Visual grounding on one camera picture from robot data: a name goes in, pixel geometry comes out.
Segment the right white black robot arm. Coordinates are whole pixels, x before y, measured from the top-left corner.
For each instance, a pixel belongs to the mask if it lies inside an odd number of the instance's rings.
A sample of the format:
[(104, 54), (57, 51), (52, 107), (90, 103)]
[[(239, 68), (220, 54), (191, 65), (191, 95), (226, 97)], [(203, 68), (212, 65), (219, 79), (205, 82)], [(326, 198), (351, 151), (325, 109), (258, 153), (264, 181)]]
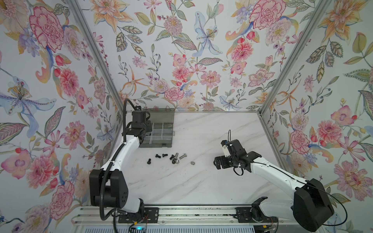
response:
[(320, 181), (295, 176), (266, 160), (255, 151), (247, 152), (238, 140), (221, 142), (224, 155), (214, 159), (214, 166), (221, 169), (241, 169), (258, 175), (289, 196), (289, 200), (269, 200), (261, 197), (251, 204), (255, 221), (266, 217), (295, 220), (309, 232), (317, 231), (335, 213)]

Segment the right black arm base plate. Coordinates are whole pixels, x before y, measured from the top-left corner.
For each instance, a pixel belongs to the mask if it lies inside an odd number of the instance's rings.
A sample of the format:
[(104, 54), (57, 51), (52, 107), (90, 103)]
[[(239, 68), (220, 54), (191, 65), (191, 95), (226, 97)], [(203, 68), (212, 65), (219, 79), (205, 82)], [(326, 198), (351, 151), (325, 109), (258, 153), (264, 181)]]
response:
[(277, 217), (265, 216), (259, 208), (255, 207), (237, 207), (234, 218), (239, 223), (278, 223)]

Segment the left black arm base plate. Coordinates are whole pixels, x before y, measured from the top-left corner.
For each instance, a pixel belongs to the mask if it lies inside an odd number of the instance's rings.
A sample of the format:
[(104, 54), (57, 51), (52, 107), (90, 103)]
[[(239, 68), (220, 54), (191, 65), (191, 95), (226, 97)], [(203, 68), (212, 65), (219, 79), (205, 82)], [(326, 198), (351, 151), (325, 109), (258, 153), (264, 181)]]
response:
[(159, 208), (145, 207), (140, 209), (137, 213), (120, 214), (118, 223), (133, 224), (140, 223), (158, 223)]

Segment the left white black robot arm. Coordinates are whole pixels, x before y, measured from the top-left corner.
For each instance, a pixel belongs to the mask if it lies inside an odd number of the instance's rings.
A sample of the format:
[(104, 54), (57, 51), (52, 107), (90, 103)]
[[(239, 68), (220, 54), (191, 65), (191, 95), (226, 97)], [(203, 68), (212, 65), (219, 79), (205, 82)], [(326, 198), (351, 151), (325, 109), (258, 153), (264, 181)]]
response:
[(89, 175), (90, 202), (100, 208), (102, 216), (105, 208), (137, 213), (143, 205), (141, 199), (130, 196), (123, 172), (152, 127), (148, 111), (135, 110), (132, 117), (130, 124), (124, 125), (124, 138), (115, 152), (100, 169), (92, 170)]

